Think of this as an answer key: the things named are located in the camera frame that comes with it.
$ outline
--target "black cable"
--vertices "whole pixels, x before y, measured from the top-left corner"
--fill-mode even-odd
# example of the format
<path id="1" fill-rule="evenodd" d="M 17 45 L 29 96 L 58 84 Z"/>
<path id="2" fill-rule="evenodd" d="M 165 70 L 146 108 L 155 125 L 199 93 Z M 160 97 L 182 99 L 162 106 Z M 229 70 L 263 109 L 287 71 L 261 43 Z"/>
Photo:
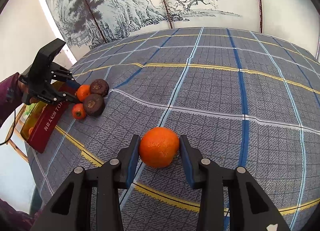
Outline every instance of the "black cable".
<path id="1" fill-rule="evenodd" d="M 10 134 L 10 136 L 9 136 L 9 138 L 8 138 L 7 140 L 5 140 L 3 143 L 0 143 L 0 146 L 3 145 L 3 144 L 5 144 L 5 143 L 7 143 L 7 142 L 11 139 L 15 127 L 16 127 L 16 110 L 14 110 L 14 119 L 13 119 L 12 132 L 11 132 L 11 134 Z"/>

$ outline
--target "person's arm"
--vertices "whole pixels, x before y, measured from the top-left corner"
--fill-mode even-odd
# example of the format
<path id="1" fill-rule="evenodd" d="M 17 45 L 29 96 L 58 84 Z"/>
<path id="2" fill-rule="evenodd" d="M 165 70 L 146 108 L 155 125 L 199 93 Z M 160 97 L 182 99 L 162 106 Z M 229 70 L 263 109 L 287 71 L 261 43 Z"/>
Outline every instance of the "person's arm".
<path id="1" fill-rule="evenodd" d="M 19 73 L 8 77 L 0 83 L 0 127 L 9 115 L 22 104 L 21 84 L 18 83 Z"/>

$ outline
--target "mountain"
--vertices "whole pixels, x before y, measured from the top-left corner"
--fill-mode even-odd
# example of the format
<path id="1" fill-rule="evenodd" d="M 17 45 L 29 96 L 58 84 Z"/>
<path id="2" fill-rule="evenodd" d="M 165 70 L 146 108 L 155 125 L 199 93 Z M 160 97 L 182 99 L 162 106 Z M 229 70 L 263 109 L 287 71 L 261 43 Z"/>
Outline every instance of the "mountain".
<path id="1" fill-rule="evenodd" d="M 84 0 L 46 0 L 61 33 L 69 44 L 103 43 L 128 37 L 132 31 L 167 20 L 164 10 L 150 0 L 87 0 L 101 32 Z"/>

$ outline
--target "triangular cutout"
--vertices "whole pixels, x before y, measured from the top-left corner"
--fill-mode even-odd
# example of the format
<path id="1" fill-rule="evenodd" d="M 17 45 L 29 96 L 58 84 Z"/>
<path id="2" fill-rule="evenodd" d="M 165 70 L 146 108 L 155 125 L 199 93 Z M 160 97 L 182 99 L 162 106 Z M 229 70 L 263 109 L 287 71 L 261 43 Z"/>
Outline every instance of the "triangular cutout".
<path id="1" fill-rule="evenodd" d="M 60 215 L 67 215 L 69 213 L 72 193 L 73 193 L 74 183 L 70 183 L 64 192 L 58 197 L 57 201 L 53 205 L 51 212 L 60 214 Z"/>
<path id="2" fill-rule="evenodd" d="M 249 202 L 252 214 L 259 214 L 269 210 L 268 205 L 264 202 L 259 193 L 250 182 L 245 183 L 249 195 Z"/>

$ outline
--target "screw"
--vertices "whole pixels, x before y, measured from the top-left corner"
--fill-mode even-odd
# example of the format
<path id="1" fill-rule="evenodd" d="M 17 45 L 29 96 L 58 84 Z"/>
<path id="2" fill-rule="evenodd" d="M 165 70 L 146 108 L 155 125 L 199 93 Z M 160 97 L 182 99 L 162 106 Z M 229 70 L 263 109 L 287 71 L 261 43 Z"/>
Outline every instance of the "screw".
<path id="1" fill-rule="evenodd" d="M 245 173 L 245 168 L 244 167 L 238 167 L 237 172 L 239 173 Z"/>
<path id="2" fill-rule="evenodd" d="M 204 164 L 204 165 L 208 165 L 208 164 L 210 164 L 210 160 L 208 158 L 203 158 L 201 160 L 201 163 Z"/>
<path id="3" fill-rule="evenodd" d="M 76 167 L 75 170 L 74 170 L 74 172 L 75 172 L 76 174 L 79 174 L 79 173 L 81 173 L 82 171 L 83 171 L 83 168 L 82 168 L 82 167 Z"/>
<path id="4" fill-rule="evenodd" d="M 117 165 L 119 163 L 119 160 L 117 158 L 113 158 L 110 160 L 111 165 Z"/>

